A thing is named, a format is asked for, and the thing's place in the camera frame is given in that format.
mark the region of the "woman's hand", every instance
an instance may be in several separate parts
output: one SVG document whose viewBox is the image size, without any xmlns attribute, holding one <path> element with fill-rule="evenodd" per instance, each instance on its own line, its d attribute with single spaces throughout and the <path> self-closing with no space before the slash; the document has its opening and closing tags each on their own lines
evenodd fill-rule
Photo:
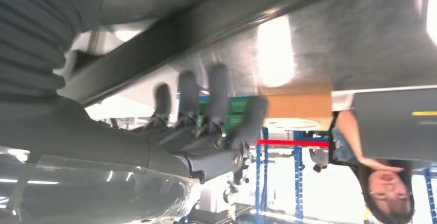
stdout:
<svg viewBox="0 0 437 224">
<path fill-rule="evenodd" d="M 375 159 L 370 159 L 370 158 L 360 158 L 358 160 L 361 164 L 370 167 L 373 170 L 387 170 L 387 171 L 394 171 L 396 173 L 399 173 L 401 171 L 403 171 L 403 168 L 401 167 L 395 167 L 395 166 L 387 166 L 384 165 L 383 163 L 379 162 L 378 160 Z"/>
</svg>

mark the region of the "fluorescent light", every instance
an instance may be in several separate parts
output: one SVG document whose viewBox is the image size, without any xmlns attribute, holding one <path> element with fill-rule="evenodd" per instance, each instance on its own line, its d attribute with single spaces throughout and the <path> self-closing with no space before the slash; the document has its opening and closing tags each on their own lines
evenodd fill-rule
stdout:
<svg viewBox="0 0 437 224">
<path fill-rule="evenodd" d="M 132 176 L 132 172 L 129 172 L 128 174 L 127 174 L 127 178 L 126 178 L 126 181 L 129 181 L 129 179 L 130 179 L 130 176 Z"/>
<path fill-rule="evenodd" d="M 279 87 L 295 75 L 288 16 L 284 15 L 258 27 L 258 70 L 266 87 Z"/>
<path fill-rule="evenodd" d="M 114 174 L 113 171 L 110 171 L 110 172 L 109 172 L 109 176 L 108 176 L 108 178 L 106 179 L 106 182 L 111 181 L 111 179 L 112 179 L 112 175 L 113 175 L 113 174 Z"/>
<path fill-rule="evenodd" d="M 1 183 L 17 183 L 18 180 L 16 179 L 0 179 Z"/>
<path fill-rule="evenodd" d="M 17 179 L 0 179 L 1 183 L 17 183 Z M 29 184 L 59 184 L 59 182 L 54 181 L 40 181 L 40 180 L 29 180 L 27 181 Z"/>
<path fill-rule="evenodd" d="M 437 0 L 428 0 L 426 28 L 429 37 L 437 44 Z"/>
<path fill-rule="evenodd" d="M 27 181 L 29 184 L 59 184 L 59 182 L 54 181 L 38 181 L 38 180 L 29 180 Z"/>
</svg>

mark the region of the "woman's arm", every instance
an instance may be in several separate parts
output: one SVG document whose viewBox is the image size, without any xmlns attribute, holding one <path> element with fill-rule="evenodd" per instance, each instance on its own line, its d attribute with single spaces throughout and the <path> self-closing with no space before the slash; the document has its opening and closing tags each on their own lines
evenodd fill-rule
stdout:
<svg viewBox="0 0 437 224">
<path fill-rule="evenodd" d="M 374 160 L 363 157 L 358 122 L 355 115 L 353 115 L 349 110 L 340 112 L 337 117 L 337 127 L 343 133 L 352 149 L 352 152 L 361 164 L 374 170 L 390 170 L 396 172 L 403 170 L 400 167 L 389 166 L 386 160 Z"/>
<path fill-rule="evenodd" d="M 342 111 L 337 117 L 336 125 L 346 138 L 355 157 L 360 161 L 363 158 L 363 152 L 361 150 L 360 131 L 358 130 L 357 119 L 349 110 Z"/>
</svg>

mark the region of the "yellow stripe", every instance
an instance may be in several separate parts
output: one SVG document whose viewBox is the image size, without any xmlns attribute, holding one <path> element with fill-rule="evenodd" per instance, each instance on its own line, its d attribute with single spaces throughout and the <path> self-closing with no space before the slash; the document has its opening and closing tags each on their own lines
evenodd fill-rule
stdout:
<svg viewBox="0 0 437 224">
<path fill-rule="evenodd" d="M 366 212 L 364 213 L 364 220 L 368 220 L 369 212 L 370 212 L 370 210 L 368 208 L 366 208 Z"/>
<path fill-rule="evenodd" d="M 437 116 L 437 112 L 431 112 L 431 111 L 413 112 L 413 116 Z"/>
</svg>

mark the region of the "blue metal rack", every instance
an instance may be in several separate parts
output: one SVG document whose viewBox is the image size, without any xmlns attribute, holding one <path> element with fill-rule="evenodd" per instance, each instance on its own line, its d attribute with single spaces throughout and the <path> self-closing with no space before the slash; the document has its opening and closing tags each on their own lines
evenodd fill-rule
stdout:
<svg viewBox="0 0 437 224">
<path fill-rule="evenodd" d="M 426 190 L 428 192 L 428 200 L 429 200 L 429 208 L 431 212 L 432 224 L 437 224 L 437 215 L 435 212 L 435 204 L 434 204 L 434 194 L 432 192 L 432 185 L 431 185 L 431 172 L 429 167 L 424 170 L 424 176 L 426 182 Z"/>
</svg>

